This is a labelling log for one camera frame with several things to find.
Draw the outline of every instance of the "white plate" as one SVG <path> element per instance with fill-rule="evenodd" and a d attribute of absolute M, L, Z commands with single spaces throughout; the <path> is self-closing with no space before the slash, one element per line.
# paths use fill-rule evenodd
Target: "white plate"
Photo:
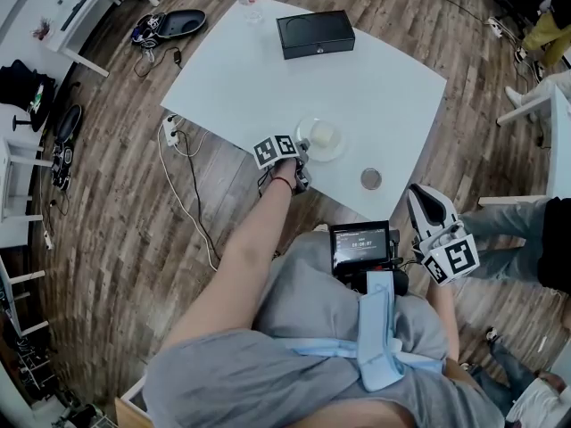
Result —
<path fill-rule="evenodd" d="M 326 122 L 327 124 L 333 126 L 335 131 L 338 132 L 339 143 L 336 147 L 323 148 L 318 147 L 315 144 L 311 144 L 311 129 L 319 121 Z M 307 151 L 307 155 L 314 161 L 332 161 L 339 157 L 345 149 L 345 136 L 343 135 L 343 132 L 336 124 L 328 120 L 318 118 L 303 118 L 295 129 L 295 140 L 300 142 L 303 139 L 307 139 L 310 142 L 310 148 Z"/>

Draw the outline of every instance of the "digital display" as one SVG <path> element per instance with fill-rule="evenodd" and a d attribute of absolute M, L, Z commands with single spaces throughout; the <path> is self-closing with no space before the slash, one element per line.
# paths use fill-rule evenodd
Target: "digital display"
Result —
<path fill-rule="evenodd" d="M 336 233 L 334 264 L 387 259 L 386 239 L 383 228 Z"/>

